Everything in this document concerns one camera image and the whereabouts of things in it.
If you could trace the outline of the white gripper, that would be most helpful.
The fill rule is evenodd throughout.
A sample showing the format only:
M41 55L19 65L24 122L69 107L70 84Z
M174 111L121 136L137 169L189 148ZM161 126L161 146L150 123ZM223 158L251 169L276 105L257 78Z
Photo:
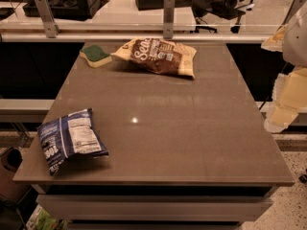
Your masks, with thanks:
M275 80L272 103L266 114L264 128L271 133L286 129L307 107L307 7L291 9L286 26L281 26L266 39L261 48L281 52L283 58L296 67L290 74L279 74Z

